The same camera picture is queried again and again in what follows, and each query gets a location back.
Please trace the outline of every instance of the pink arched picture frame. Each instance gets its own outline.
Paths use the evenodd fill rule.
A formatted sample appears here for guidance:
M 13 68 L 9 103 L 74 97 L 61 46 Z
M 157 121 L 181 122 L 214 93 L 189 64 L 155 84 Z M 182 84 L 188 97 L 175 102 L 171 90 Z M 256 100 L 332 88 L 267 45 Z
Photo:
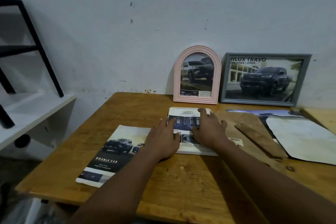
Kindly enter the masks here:
M 206 46 L 189 47 L 175 62 L 173 101 L 216 105 L 220 80 L 221 61 L 217 54 Z

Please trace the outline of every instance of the barcode sticker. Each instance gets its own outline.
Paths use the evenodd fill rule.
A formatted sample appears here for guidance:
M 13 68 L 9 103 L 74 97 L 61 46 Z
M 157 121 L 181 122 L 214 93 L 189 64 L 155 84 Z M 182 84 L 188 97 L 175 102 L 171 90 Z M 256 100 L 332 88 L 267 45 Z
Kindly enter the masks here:
M 229 140 L 233 141 L 236 145 L 240 145 L 244 147 L 243 141 L 241 139 L 229 137 Z

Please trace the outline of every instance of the round hole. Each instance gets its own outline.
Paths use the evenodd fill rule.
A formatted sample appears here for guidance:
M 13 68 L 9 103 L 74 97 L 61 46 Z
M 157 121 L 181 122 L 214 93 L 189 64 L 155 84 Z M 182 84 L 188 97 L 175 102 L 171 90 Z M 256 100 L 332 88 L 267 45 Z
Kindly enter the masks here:
M 14 141 L 14 145 L 17 148 L 24 148 L 30 143 L 30 136 L 24 134 Z

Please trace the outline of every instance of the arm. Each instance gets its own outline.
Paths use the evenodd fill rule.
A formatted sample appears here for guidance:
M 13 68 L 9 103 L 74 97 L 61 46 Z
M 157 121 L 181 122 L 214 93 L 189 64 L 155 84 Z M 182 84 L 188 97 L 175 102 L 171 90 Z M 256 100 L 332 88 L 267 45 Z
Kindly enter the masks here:
M 159 125 L 151 129 L 145 146 L 77 210 L 68 224 L 133 221 L 154 167 L 179 149 L 180 134 L 173 134 L 175 119 L 168 124 L 167 121 L 168 118 L 161 119 Z
M 220 156 L 271 223 L 336 223 L 336 206 L 237 147 L 214 113 L 200 109 L 194 137 Z

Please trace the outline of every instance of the white shelf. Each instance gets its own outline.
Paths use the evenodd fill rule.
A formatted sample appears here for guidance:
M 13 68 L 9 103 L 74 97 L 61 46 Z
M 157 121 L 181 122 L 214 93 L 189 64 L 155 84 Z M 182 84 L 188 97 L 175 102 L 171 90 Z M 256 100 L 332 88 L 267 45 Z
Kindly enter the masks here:
M 13 120 L 15 126 L 5 129 L 0 125 L 0 150 L 75 98 L 74 94 L 67 94 L 60 98 L 53 93 L 5 95 L 0 99 L 0 103 Z

